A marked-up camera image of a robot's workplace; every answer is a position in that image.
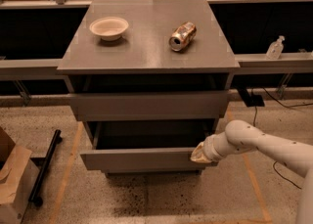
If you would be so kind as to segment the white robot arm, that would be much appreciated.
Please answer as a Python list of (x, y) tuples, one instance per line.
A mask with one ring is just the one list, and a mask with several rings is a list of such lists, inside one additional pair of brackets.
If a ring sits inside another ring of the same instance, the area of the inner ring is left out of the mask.
[(212, 163), (254, 150), (304, 178), (295, 224), (313, 224), (313, 146), (266, 134), (242, 120), (232, 120), (222, 133), (200, 142), (190, 160)]

